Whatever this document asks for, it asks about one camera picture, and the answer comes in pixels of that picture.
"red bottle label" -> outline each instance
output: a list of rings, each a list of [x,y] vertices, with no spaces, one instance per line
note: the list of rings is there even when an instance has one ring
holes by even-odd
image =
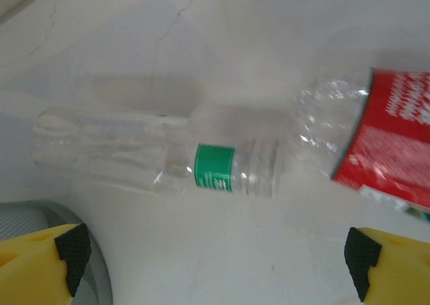
[[[374,70],[363,116],[333,179],[430,208],[430,73]]]

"crack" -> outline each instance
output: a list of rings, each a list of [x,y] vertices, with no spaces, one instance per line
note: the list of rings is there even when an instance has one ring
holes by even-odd
[[[55,13],[56,13],[56,8],[57,8],[57,5],[58,5],[58,2],[59,2],[60,0],[56,0],[55,1],[55,3],[54,3],[54,7],[53,7],[53,9],[52,9],[52,13],[51,13],[51,15],[49,16],[49,26],[46,28],[46,31],[45,31],[45,37],[44,37],[44,39],[43,39],[43,41],[41,41],[41,43],[39,43],[39,45],[37,45],[37,47],[35,47],[35,49],[33,49],[30,53],[28,53],[27,55],[25,55],[25,56],[23,56],[23,57],[21,57],[21,58],[17,58],[17,59],[15,59],[15,60],[12,60],[12,61],[10,61],[10,62],[8,62],[8,63],[6,63],[6,64],[4,64],[3,66],[2,66],[2,68],[7,68],[7,67],[10,67],[11,65],[13,65],[13,64],[15,64],[15,63],[17,63],[17,62],[19,62],[19,61],[21,61],[21,60],[23,60],[23,59],[25,59],[25,58],[29,58],[29,57],[31,57],[34,53],[36,53],[37,51],[39,51],[44,45],[45,45],[45,43],[46,43],[46,41],[49,39],[49,37],[50,37],[50,34],[51,34],[51,32],[52,32],[52,29],[54,28],[54,25],[55,25],[55,22],[56,22],[56,20],[55,20]]]
[[[154,55],[154,60],[153,60],[153,68],[151,70],[150,73],[150,81],[149,81],[149,89],[153,90],[153,83],[154,83],[154,72],[155,72],[155,67],[157,66],[157,57],[158,57],[158,52],[159,52],[159,45],[160,43],[169,35],[170,31],[172,30],[173,26],[177,23],[177,21],[179,20],[179,17],[181,17],[181,14],[186,11],[193,3],[193,0],[189,0],[189,3],[180,11],[177,12],[176,18],[173,20],[172,24],[170,24],[170,26],[167,28],[166,32],[157,39],[157,41],[155,41],[155,55]]]

